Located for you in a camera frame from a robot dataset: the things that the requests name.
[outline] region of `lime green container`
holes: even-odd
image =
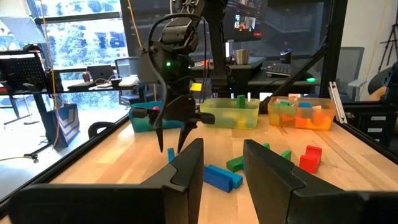
[[[238,108],[237,99],[212,98],[200,105],[200,112],[211,113],[215,116],[214,128],[254,129],[259,116],[258,99],[246,99],[245,109]]]

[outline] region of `yellow plastic bin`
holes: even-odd
[[[246,99],[245,109],[239,109],[236,99],[212,98],[200,105],[200,111],[215,116],[215,123],[208,124],[209,127],[254,129],[257,126],[259,105],[258,99]]]
[[[268,103],[269,123],[290,128],[327,131],[335,111],[334,103],[327,98],[273,96]]]

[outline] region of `laptop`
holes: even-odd
[[[103,78],[109,80],[114,75],[111,65],[87,66],[87,71],[90,73],[95,83],[104,83],[104,80],[101,82],[98,79]]]

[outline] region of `green led light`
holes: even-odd
[[[316,80],[315,78],[308,78],[307,82],[315,82],[315,80]]]

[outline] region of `metal cup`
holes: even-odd
[[[250,50],[234,50],[235,62],[237,65],[247,65],[249,63]]]

